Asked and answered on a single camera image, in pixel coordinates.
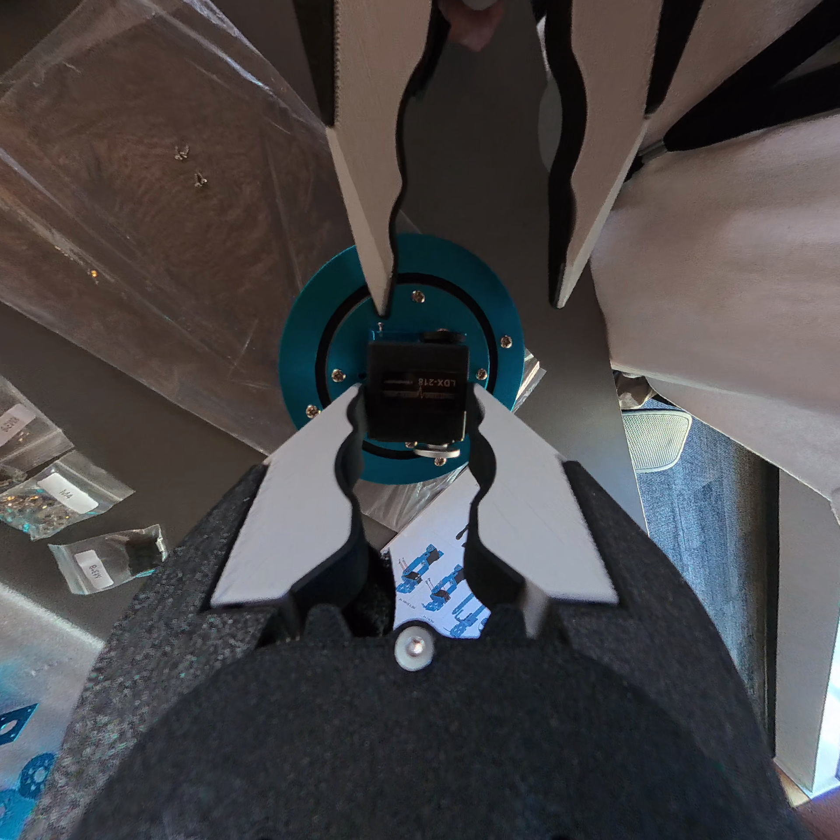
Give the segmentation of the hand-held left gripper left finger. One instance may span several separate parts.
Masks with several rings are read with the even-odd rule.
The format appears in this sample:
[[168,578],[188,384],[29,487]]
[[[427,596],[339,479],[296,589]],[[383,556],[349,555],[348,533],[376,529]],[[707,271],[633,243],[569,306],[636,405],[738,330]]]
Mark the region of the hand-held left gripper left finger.
[[345,608],[357,598],[365,537],[354,487],[364,437],[364,388],[352,385],[268,458],[211,607]]

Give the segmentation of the white foam sheet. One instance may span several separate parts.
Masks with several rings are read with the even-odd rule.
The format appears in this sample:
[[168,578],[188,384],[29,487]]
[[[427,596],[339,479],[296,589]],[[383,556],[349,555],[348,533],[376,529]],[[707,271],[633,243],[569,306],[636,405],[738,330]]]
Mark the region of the white foam sheet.
[[[3,584],[1,717],[4,711],[38,703],[43,722],[49,715],[56,724],[58,754],[102,646],[102,640]],[[1,838],[19,838],[30,814],[3,829],[1,806]]]

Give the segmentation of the dark grey desk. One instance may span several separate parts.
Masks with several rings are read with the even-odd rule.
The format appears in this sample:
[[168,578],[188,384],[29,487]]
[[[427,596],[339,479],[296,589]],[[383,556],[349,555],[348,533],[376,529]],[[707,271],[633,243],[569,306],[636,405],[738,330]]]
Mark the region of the dark grey desk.
[[[62,408],[76,434],[90,433],[99,457],[108,451],[106,434],[122,442],[110,445],[111,463],[133,469],[132,476],[151,486],[170,481],[173,500],[164,503],[177,530],[194,525],[198,515],[216,507],[185,538],[176,552],[171,577],[185,585],[189,575],[207,575],[211,562],[226,548],[245,512],[248,490],[258,469],[248,469],[245,483],[222,496],[221,480],[233,475],[234,444],[212,433],[173,403],[152,397],[163,385],[140,386],[118,374],[104,350],[82,350],[70,316],[56,315],[55,325],[35,331],[35,319],[47,309],[47,282],[56,287],[57,309],[69,307],[70,293],[93,288],[82,274],[81,245],[67,250],[79,232],[70,223],[81,210],[94,213],[130,175],[140,177],[140,210],[163,209],[165,200],[186,194],[175,185],[178,164],[164,162],[170,146],[189,143],[195,154],[217,151],[219,162],[208,167],[209,187],[196,190],[188,208],[172,212],[174,232],[164,235],[175,245],[179,267],[189,267],[201,249],[218,245],[218,264],[233,268],[234,278],[213,282],[230,291],[245,284],[247,269],[235,259],[256,256],[256,240],[277,246],[280,256],[272,275],[281,285],[291,271],[311,274],[326,258],[350,242],[331,168],[327,141],[316,118],[290,82],[303,72],[294,47],[280,47],[272,66],[260,54],[256,36],[245,24],[223,18],[221,10],[163,2],[163,11],[140,2],[84,2],[49,36],[2,73],[3,178],[12,194],[22,196],[24,210],[35,209],[35,186],[49,178],[67,185],[71,208],[56,210],[47,223],[58,234],[53,245],[45,235],[26,228],[22,219],[5,217],[2,246],[11,259],[5,286],[17,283],[32,298],[10,299],[11,314],[2,335],[12,327],[22,338],[53,343],[70,352],[67,382],[73,392]],[[407,215],[421,231],[451,238],[467,247],[511,284],[532,350],[549,366],[549,381],[538,388],[521,412],[536,432],[560,452],[579,460],[628,513],[646,528],[637,481],[609,373],[606,328],[587,270],[570,302],[555,310],[547,302],[548,174],[541,163],[537,123],[544,89],[537,30],[526,4],[513,4],[500,33],[478,56],[448,46],[430,88],[406,113],[408,159]],[[199,234],[187,222],[192,205],[222,196],[221,179],[232,173],[234,201],[242,196],[255,205],[232,233]],[[184,486],[187,500],[175,500]]]

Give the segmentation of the person's right hand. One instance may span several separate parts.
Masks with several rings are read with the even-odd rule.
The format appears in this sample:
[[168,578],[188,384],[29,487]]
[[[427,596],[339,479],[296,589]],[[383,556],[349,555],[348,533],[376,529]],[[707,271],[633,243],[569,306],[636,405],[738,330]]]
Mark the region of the person's right hand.
[[489,45],[504,15],[502,1],[437,1],[449,25],[448,41],[478,53]]

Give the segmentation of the pale mesh shoe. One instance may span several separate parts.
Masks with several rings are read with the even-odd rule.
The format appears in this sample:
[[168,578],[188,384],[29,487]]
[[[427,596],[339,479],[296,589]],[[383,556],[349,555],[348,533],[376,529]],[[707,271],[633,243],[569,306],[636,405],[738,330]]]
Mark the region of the pale mesh shoe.
[[692,416],[682,411],[622,412],[633,468],[638,474],[673,468],[683,454]]

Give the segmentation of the large blue U bracket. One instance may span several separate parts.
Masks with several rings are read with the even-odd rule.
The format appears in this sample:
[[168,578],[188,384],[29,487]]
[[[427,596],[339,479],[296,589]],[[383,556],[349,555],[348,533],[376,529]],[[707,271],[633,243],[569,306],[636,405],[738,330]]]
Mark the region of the large blue U bracket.
[[60,735],[39,703],[2,712],[1,806],[2,828],[21,823],[42,795],[56,764]]

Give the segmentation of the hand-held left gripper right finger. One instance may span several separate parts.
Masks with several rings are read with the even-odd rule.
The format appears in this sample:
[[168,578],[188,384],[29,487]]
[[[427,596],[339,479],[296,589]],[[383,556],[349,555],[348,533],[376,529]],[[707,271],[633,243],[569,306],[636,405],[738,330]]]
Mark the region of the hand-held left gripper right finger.
[[482,387],[467,400],[467,582],[485,606],[537,599],[615,606],[618,593],[550,444]]

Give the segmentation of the black servo with round horn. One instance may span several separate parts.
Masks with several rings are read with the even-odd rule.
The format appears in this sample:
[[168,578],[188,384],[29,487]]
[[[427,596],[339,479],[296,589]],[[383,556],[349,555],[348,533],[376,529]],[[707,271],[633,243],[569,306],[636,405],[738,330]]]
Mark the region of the black servo with round horn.
[[466,436],[469,346],[461,332],[387,333],[367,346],[367,438],[447,461]]

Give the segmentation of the white shirt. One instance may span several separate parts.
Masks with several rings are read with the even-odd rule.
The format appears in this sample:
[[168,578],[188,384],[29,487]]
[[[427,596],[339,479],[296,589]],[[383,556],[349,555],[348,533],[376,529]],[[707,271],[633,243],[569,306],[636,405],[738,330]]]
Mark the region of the white shirt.
[[838,2],[702,3],[585,268],[619,369],[838,511]]

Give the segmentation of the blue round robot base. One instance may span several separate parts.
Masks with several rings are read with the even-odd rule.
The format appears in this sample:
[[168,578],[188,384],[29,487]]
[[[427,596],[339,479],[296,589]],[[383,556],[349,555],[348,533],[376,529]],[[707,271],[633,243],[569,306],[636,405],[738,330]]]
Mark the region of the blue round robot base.
[[[279,378],[290,418],[302,428],[352,385],[364,388],[368,343],[387,333],[446,329],[469,346],[469,383],[512,409],[526,349],[516,306],[501,280],[466,248],[424,234],[397,236],[398,274],[389,316],[375,308],[356,248],[326,263],[293,304],[282,333]],[[362,478],[384,485],[430,480],[463,466],[416,457],[404,444],[362,444]]]

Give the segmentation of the large clear plastic bag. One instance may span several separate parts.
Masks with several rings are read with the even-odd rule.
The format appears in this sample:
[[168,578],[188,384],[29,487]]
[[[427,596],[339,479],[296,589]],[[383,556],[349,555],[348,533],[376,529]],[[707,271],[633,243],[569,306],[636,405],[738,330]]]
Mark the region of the large clear plastic bag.
[[[290,282],[281,285],[277,268],[280,250],[257,239],[256,256],[234,259],[234,267],[245,268],[245,284],[224,291],[213,289],[214,281],[235,277],[233,268],[218,264],[221,251],[216,246],[202,248],[189,267],[179,267],[175,245],[165,243],[164,235],[174,232],[172,212],[188,208],[197,198],[196,190],[209,187],[208,167],[219,162],[218,152],[193,152],[189,160],[174,159],[175,147],[164,152],[164,162],[178,164],[175,185],[185,187],[185,195],[164,200],[163,209],[140,210],[140,177],[130,175],[127,186],[117,187],[116,197],[105,200],[98,210],[102,226],[93,223],[94,213],[81,210],[80,221],[70,223],[71,233],[79,232],[67,250],[70,256],[81,245],[82,274],[71,271],[71,280],[93,279],[93,288],[73,290],[69,307],[57,309],[56,287],[47,282],[47,309],[35,320],[43,326],[55,325],[56,315],[70,316],[72,328],[81,327],[75,338],[84,350],[104,350],[104,360],[115,358],[121,372],[144,385],[163,385],[159,393],[172,403],[249,445],[263,454],[277,449],[298,430],[291,420],[279,378],[279,351],[282,333],[293,304],[310,279],[333,257],[354,247],[339,180],[333,168],[328,137],[316,115],[316,124],[327,141],[331,168],[339,188],[339,201],[350,229],[350,242],[326,258],[311,274],[291,271]],[[12,161],[2,151],[2,222],[5,217],[22,219],[25,228],[45,235],[53,245],[57,231],[47,223],[57,221],[56,210],[71,208],[67,185],[49,178],[42,186],[28,173],[24,178],[37,191],[35,209],[22,208],[22,196],[12,194],[4,180],[3,164]],[[194,186],[194,173],[207,179],[206,187]],[[232,173],[221,179],[222,196],[204,198],[192,205],[187,222],[197,222],[199,234],[232,233],[233,223],[246,221],[255,205],[242,196],[234,201],[230,187]],[[32,301],[17,283],[5,286],[4,268],[11,259],[2,252],[2,302],[10,299]]]

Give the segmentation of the group of small screw bags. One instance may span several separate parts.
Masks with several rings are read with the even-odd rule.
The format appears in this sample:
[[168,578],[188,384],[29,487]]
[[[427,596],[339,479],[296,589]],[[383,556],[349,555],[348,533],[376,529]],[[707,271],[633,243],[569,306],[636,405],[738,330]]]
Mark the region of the group of small screw bags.
[[[95,465],[10,381],[1,379],[1,519],[32,541],[97,518],[133,489]],[[161,525],[111,532],[48,549],[74,595],[152,576],[170,554]]]

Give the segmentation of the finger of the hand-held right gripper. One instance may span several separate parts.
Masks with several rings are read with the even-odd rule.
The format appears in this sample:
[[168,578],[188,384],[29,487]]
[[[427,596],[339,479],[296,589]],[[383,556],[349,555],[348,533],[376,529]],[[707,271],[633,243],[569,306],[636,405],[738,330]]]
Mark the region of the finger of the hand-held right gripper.
[[646,127],[659,1],[549,2],[547,58],[560,94],[549,170],[549,299],[561,308],[592,254]]
[[424,56],[432,2],[334,4],[334,119],[327,137],[364,281],[389,313],[394,217],[403,193],[397,127]]

